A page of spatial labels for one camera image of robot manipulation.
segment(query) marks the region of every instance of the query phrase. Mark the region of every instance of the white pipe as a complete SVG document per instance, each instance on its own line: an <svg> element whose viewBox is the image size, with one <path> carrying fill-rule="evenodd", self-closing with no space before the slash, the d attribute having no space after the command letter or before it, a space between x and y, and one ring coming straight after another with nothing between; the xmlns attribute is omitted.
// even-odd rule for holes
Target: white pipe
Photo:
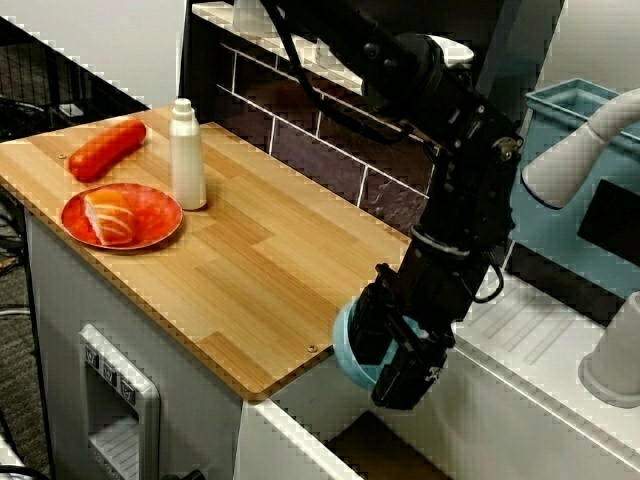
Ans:
<svg viewBox="0 0 640 480"><path fill-rule="evenodd" d="M640 121L640 89L605 103L587 123L529 163L522 171L522 181L542 203L551 208L564 207L609 142L637 121Z"/></svg>

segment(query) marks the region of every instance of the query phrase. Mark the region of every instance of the dark brick tile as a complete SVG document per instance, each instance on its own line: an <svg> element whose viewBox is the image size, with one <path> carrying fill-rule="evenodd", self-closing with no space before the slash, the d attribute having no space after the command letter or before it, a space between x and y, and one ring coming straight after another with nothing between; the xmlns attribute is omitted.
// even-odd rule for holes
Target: dark brick tile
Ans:
<svg viewBox="0 0 640 480"><path fill-rule="evenodd" d="M426 198L369 170L360 208L407 235L420 219Z"/></svg>
<svg viewBox="0 0 640 480"><path fill-rule="evenodd" d="M221 30L220 33L220 43L226 45L229 48L233 48L234 50L238 50L246 55L249 55L256 60L259 60L262 63L266 63L272 67L275 67L276 64L276 54L265 50L258 45L251 43L248 40L245 40L238 35L234 35L231 32L227 32L226 30Z"/></svg>
<svg viewBox="0 0 640 480"><path fill-rule="evenodd" d="M218 59L218 85L222 85L227 90L231 90L233 84L233 58L235 53L226 48L220 49Z"/></svg>
<svg viewBox="0 0 640 480"><path fill-rule="evenodd" d="M252 60L238 57L235 92L294 125L315 133L318 110L297 82Z"/></svg>
<svg viewBox="0 0 640 480"><path fill-rule="evenodd" d="M278 71L286 75L296 77L289 60L279 58L277 68ZM338 85L337 83L332 82L331 80L327 80L326 78L321 77L320 75L316 75L315 73L309 71L305 71L305 73L311 85L317 88L321 93L327 94L330 97L336 98L348 103L349 105L360 108L361 110L364 110L369 114L373 114L373 110L370 109L362 95L358 95L348 88Z"/></svg>
<svg viewBox="0 0 640 480"><path fill-rule="evenodd" d="M507 271L606 327L624 299L516 243Z"/></svg>
<svg viewBox="0 0 640 480"><path fill-rule="evenodd" d="M333 105L341 111L355 116L385 137L397 135L396 131L386 125L376 122L353 109L337 102L333 102ZM432 165L422 151L422 142L407 137L394 145L381 145L373 140L364 138L358 133L347 130L324 115L320 120L318 136L400 182L420 192L426 192Z"/></svg>
<svg viewBox="0 0 640 480"><path fill-rule="evenodd" d="M214 121L262 151L268 151L273 117L218 88Z"/></svg>
<svg viewBox="0 0 640 480"><path fill-rule="evenodd" d="M323 187L355 204L364 166L315 138L276 122L272 155Z"/></svg>

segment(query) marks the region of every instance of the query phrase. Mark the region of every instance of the red sausage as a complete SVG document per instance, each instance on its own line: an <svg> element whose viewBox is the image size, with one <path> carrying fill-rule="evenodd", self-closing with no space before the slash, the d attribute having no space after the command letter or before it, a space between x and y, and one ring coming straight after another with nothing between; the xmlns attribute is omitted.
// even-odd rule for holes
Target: red sausage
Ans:
<svg viewBox="0 0 640 480"><path fill-rule="evenodd" d="M69 171L81 182L93 182L132 153L147 129L138 119L124 120L89 140L69 157Z"/></svg>

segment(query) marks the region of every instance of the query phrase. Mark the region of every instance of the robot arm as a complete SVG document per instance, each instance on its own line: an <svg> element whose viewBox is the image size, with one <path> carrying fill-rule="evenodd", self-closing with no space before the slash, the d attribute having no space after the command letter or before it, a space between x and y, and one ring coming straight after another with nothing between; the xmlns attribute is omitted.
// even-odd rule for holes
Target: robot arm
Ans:
<svg viewBox="0 0 640 480"><path fill-rule="evenodd" d="M363 291L349 326L360 364L380 364L391 340L398 350L372 393L379 406L412 409L437 379L454 345L451 323L461 321L489 266L492 249L514 227L509 198L522 139L516 125L477 94L464 74L447 68L429 37L393 37L344 0L263 0L301 86L329 118L369 138L371 132L323 104L297 59L287 20L316 34L333 54L363 78L363 96L383 117L420 130L435 171L429 201L396 273L378 265L376 281ZM284 20L278 7L285 12ZM403 317L426 332L419 338Z"/></svg>

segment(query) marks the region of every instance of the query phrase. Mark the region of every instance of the wooden cutting board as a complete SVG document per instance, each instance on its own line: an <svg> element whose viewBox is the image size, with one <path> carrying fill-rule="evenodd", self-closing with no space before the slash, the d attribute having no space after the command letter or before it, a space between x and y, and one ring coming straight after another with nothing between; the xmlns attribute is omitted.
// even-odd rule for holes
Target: wooden cutting board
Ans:
<svg viewBox="0 0 640 480"><path fill-rule="evenodd" d="M171 194L170 107L132 116L142 147L100 182L65 169L124 117L0 144L0 182L73 250L243 398L262 400L330 353L340 308L397 268L409 240L215 124L202 126L207 206L140 251L73 240L60 213L75 194L132 182Z"/></svg>

